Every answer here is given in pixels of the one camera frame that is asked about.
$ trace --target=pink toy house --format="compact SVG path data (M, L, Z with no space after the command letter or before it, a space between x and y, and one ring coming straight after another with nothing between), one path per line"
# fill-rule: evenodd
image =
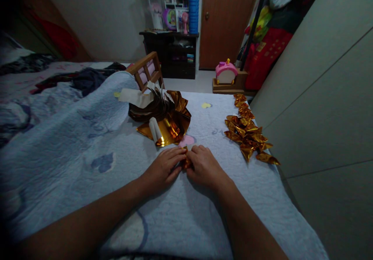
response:
M216 66L216 83L219 84L234 84L234 79L238 75L236 67L229 63L229 59L226 62L220 62Z

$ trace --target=wooden chair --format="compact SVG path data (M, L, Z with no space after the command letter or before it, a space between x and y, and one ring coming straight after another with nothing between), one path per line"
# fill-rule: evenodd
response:
M153 72L153 74L151 76L149 74L148 67L147 67L147 63L150 60L153 60L153 64L154 64L154 67L155 67L155 71ZM157 52L153 51L153 52L149 53L144 58L137 61L134 65L130 66L127 69L127 72L129 72L130 74L132 74L135 77L135 80L136 80L137 84L139 85L140 90L142 92L145 92L146 89L147 89L146 83L143 84L143 82L140 78L140 74L138 72L141 68L144 69L145 75L146 75L146 78L147 78L148 81L151 81L153 83L158 81L159 86L161 88L164 88L163 77L162 77L162 72L160 70L160 64L159 64Z

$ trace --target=pink brush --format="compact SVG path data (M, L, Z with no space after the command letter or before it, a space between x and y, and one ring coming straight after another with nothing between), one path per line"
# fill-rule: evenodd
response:
M189 17L189 14L186 12L183 12L183 15L181 16L181 18L184 22L184 35L188 34L187 25L186 25L188 22L188 17Z

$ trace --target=black pole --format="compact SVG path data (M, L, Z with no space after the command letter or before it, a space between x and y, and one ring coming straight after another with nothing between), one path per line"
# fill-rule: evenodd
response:
M259 0L258 9L256 10L254 22L253 22L253 25L250 27L250 34L249 34L248 43L246 45L245 52L242 55L243 60L242 60L242 63L241 63L240 71L242 71L244 69L246 58L248 57L248 54L249 54L249 48L250 48L251 42L253 41L256 25L258 24L260 12L261 12L261 9L263 8L263 3L264 3L264 0Z

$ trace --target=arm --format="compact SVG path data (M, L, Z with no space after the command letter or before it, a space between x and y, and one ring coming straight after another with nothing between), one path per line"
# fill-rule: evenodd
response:
M27 259L87 258L134 207L177 178L185 159L179 147L162 151L138 179L50 224L19 245Z
M236 259L287 259L286 254L223 171L211 151L203 145L187 153L194 170L187 175L213 190L223 208Z

